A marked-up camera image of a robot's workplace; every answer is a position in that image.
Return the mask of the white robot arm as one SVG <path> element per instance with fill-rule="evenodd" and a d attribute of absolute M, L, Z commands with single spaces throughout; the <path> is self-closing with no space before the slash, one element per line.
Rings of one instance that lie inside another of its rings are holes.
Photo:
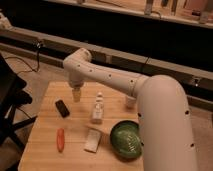
<path fill-rule="evenodd" d="M 91 58 L 80 48 L 63 60 L 69 85 L 78 90 L 89 78 L 137 100 L 144 171 L 198 171 L 191 113 L 180 83 L 167 75 L 95 65 Z"/>

